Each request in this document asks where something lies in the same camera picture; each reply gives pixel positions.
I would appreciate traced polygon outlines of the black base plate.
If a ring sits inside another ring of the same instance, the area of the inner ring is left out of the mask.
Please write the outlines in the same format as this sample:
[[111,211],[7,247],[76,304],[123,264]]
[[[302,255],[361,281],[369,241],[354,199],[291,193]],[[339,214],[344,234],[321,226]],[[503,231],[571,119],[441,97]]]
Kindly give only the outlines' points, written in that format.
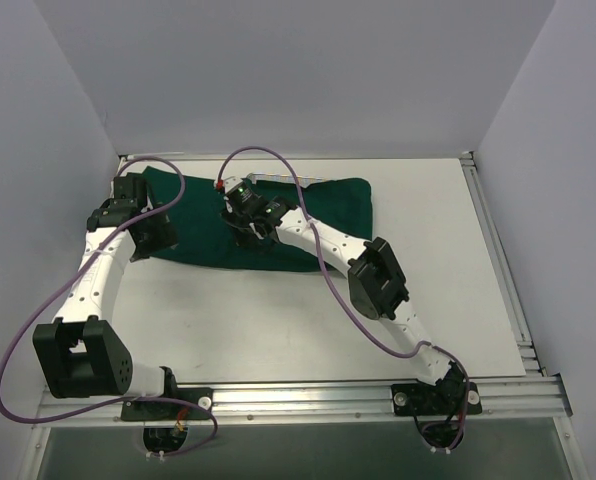
[[390,386],[393,411],[399,417],[447,417],[464,406],[465,382],[448,380],[432,386],[422,382]]
[[123,404],[120,419],[124,422],[157,422],[174,420],[208,420],[214,390],[210,387],[179,387],[171,400],[130,400]]

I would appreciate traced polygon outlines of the front aluminium rail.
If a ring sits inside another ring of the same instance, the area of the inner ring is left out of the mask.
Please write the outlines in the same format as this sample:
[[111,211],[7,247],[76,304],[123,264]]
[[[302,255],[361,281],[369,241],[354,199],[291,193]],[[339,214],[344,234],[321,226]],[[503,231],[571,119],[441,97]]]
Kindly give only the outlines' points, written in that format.
[[[182,383],[210,391],[203,400],[221,425],[286,425],[407,421],[416,402],[397,386],[402,380]],[[563,381],[539,374],[477,378],[468,405],[475,420],[569,417],[573,410]]]

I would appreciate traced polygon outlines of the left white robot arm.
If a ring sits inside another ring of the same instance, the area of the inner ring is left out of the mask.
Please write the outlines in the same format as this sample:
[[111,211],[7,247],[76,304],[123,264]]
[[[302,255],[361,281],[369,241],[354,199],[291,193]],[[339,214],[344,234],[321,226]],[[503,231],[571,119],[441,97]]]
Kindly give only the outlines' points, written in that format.
[[126,266],[177,242],[165,213],[144,216],[154,205],[147,198],[108,199],[87,219],[83,274],[52,323],[37,325],[32,335],[54,397],[144,397],[157,419],[178,411],[180,395],[167,385],[171,370],[134,360],[111,325]]

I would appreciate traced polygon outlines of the dark green surgical cloth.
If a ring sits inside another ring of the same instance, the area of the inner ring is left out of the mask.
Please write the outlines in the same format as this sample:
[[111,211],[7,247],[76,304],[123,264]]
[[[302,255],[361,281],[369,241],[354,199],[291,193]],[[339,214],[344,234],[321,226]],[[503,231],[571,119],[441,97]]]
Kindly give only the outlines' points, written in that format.
[[[246,248],[236,243],[220,218],[224,201],[210,179],[187,176],[182,199],[167,215],[178,244],[155,253],[159,259],[228,270],[314,272],[317,259],[292,246]],[[303,189],[310,215],[357,238],[373,237],[373,205],[370,183],[362,178],[316,183]]]

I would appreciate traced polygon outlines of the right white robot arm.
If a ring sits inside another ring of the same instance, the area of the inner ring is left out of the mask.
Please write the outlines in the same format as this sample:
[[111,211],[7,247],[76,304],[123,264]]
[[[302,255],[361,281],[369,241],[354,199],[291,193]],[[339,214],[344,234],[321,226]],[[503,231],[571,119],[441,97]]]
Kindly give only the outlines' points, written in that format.
[[341,232],[310,215],[303,202],[257,194],[223,199],[221,218],[240,237],[294,247],[317,259],[329,291],[362,335],[385,354],[413,364],[428,409],[447,411],[458,400],[455,384],[469,388],[465,367],[422,325],[386,240]]

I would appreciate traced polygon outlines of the back aluminium rail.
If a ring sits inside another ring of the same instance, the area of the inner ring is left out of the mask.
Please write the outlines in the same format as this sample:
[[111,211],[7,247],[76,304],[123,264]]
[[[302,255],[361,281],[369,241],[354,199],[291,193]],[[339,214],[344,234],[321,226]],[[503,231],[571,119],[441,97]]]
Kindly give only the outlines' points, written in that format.
[[[223,161],[229,156],[229,153],[191,153],[185,151],[179,152],[159,152],[159,153],[135,153],[120,154],[121,161],[133,160],[142,157],[159,157],[170,161]],[[390,160],[432,160],[432,159],[458,159],[460,161],[474,162],[475,152],[466,151],[460,154],[441,153],[439,155],[404,155],[404,154],[375,154],[359,153],[349,154],[343,152],[290,152],[282,153],[282,156],[289,160],[365,160],[365,159],[390,159]]]

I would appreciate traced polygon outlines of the surgical kit tray edge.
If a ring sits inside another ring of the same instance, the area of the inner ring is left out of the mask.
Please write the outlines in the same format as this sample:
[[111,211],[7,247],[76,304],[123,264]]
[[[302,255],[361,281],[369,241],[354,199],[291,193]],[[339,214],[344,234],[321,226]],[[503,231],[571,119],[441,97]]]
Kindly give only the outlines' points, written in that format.
[[[294,178],[290,174],[268,174],[268,173],[250,173],[246,176],[252,184],[260,181],[275,182],[282,184],[294,184]],[[301,188],[307,188],[311,185],[327,182],[327,179],[320,177],[298,176],[298,184]]]

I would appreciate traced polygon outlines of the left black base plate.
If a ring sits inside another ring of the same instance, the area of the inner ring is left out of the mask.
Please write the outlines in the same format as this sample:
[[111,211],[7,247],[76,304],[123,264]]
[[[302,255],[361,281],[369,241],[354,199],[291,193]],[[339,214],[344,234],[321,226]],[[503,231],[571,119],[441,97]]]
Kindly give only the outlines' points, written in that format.
[[157,422],[174,420],[208,420],[214,390],[210,387],[179,387],[171,400],[130,400],[123,404],[120,419],[124,422]]

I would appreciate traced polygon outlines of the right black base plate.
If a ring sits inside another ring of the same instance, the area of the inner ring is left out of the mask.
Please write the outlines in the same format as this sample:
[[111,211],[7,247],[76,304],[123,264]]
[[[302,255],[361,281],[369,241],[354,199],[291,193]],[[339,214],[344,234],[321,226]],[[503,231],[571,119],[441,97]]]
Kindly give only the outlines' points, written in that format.
[[465,382],[448,380],[432,386],[422,382],[390,386],[393,411],[399,417],[447,417],[464,406]]

